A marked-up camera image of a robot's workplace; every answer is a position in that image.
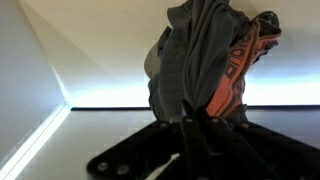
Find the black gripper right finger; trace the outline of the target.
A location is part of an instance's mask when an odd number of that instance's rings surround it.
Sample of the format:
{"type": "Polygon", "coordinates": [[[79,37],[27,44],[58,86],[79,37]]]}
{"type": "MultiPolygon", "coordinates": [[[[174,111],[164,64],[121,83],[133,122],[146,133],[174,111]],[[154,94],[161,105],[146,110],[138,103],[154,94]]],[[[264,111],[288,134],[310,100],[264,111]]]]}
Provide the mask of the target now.
{"type": "Polygon", "coordinates": [[[234,171],[233,180],[320,180],[318,149],[250,122],[246,110],[197,113],[209,142],[226,151],[225,168],[234,171]]]}

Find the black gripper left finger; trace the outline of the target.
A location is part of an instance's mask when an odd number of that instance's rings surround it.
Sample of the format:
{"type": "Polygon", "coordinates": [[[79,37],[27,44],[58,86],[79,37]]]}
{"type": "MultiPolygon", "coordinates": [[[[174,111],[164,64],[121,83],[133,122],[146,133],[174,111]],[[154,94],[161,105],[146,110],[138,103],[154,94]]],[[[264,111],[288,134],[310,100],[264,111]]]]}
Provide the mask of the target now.
{"type": "Polygon", "coordinates": [[[162,165],[156,180],[213,180],[212,163],[196,113],[184,102],[169,121],[155,121],[92,158],[88,180],[145,180],[162,165]]]}

